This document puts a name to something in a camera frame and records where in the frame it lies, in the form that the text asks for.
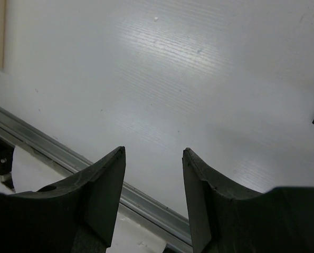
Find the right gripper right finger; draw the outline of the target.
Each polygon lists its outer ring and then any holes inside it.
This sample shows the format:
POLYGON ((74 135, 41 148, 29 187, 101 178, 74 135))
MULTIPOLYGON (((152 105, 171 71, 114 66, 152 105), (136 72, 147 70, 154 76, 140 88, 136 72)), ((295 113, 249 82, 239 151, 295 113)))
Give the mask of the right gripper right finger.
POLYGON ((194 252, 314 252, 314 187, 259 193, 189 148, 182 163, 194 252))

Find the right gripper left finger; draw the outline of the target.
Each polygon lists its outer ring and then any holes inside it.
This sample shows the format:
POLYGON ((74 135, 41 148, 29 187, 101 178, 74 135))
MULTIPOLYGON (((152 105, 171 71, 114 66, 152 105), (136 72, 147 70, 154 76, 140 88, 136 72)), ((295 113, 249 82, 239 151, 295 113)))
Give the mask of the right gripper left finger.
POLYGON ((0 252, 105 252, 125 169, 126 151, 118 147, 36 192, 0 193, 0 252))

